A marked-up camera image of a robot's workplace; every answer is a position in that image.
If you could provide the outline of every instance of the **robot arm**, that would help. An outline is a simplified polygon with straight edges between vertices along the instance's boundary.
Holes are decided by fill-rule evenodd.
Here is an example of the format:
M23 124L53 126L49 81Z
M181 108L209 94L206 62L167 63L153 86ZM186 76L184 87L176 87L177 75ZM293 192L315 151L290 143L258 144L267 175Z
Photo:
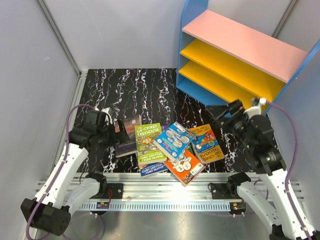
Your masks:
M63 153L46 183L32 200L25 198L21 204L20 208L27 221L36 205L39 206L32 218L31 227L60 236L67 229L73 213L83 202L92 196L103 196L107 192L106 177L98 173L89 173L82 184L70 193L67 193L67 189L94 146L110 147L117 141L123 143L127 139L123 122L118 120L118 124L120 132L115 133L110 108L102 111L90 110L85 121L68 133L67 157L65 158L67 146L64 146Z
M227 188L233 196L243 198L262 220L271 240L305 240L306 231L313 240L320 240L320 232L307 220L297 197L293 202L305 228L302 229L285 189L286 164L273 144L274 132L270 120L262 116L264 98L254 98L252 107L245 110L241 101L236 100L224 106L221 114L214 116L215 107L207 106L216 123L223 129L233 132L246 147L246 159L272 194L275 208L257 191L251 179L240 172L228 178Z

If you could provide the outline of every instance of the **metal table surface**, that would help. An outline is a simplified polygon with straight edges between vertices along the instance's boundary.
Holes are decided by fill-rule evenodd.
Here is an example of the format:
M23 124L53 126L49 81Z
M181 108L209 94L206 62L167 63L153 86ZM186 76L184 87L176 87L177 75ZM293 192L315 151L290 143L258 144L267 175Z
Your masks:
M71 225L65 232L68 238L89 240L95 235L99 221L92 215L78 211L72 218ZM97 238L100 240L269 239L267 229L255 214L233 218L226 212L110 211L102 219L105 231ZM51 235L47 239L64 238Z

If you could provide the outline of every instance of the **black marble surface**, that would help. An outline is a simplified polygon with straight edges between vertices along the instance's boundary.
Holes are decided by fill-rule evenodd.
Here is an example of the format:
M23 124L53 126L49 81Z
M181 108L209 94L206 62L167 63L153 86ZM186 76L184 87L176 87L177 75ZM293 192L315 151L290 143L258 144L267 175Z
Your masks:
M80 103L113 108L113 119L142 117L142 124L171 125L178 121L186 128L211 124L225 154L223 160L208 164L204 172L251 172L244 148L233 134L222 131L205 106L175 87L176 69L90 69ZM79 109L77 126L87 109ZM113 147L93 149L79 172L138 173L136 155L115 157Z

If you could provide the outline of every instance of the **blue shelf frame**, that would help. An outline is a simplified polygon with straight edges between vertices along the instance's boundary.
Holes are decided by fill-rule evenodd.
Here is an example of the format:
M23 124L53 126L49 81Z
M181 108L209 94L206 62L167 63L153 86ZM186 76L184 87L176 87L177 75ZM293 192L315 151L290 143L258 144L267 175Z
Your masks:
M208 9L209 0L186 0L183 6L181 19L180 19L180 35L179 35L179 47L178 47L178 63L177 63L177 73L176 73L176 87L186 94L190 95L194 99L203 103L204 105L223 105L227 102L216 96L214 93L204 89L195 82L186 78L185 76L179 74L179 70L189 62L189 59L180 54L181 50L189 45L195 38L182 32L182 29L189 24L192 20L202 14ZM288 81L288 83L283 87L281 92L274 99L274 103L278 102L284 92L290 87L290 85L299 77L300 73L306 68L306 66L313 59L315 54L320 49L320 40L313 46L311 51L308 53L306 58L303 60L301 65L296 70L295 74ZM264 115L270 111L272 106L269 106Z

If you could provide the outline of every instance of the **book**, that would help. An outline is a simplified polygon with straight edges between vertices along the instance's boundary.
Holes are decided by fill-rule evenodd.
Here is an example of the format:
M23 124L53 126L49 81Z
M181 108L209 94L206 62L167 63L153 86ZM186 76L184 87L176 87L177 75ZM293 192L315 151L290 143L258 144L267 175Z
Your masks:
M192 148L191 143L190 143L185 149L187 149L192 155L195 156L195 151L194 151L194 149Z
M163 162L144 164L144 165L140 165L139 168L140 168L141 177L147 177L147 176L161 173L167 170L167 167Z
M210 124L189 128L189 131L196 134L191 144L195 156L203 164L218 161L225 157Z
M135 126L134 131L138 165L164 162L167 159L153 143L161 134L160 123Z
M196 136L175 121L154 140L156 145L170 160L174 161Z
M165 161L164 165L184 186L205 169L205 166L187 149L183 150L177 159Z
M135 126L141 125L140 114L134 117L123 120L124 128L128 134L130 140L126 143L120 143L115 145L115 156L121 158L130 154L135 154L137 152ZM119 124L116 121L114 124L115 132L119 132Z
M168 125L162 125L161 132L163 133L165 130L167 130L168 127L169 127Z

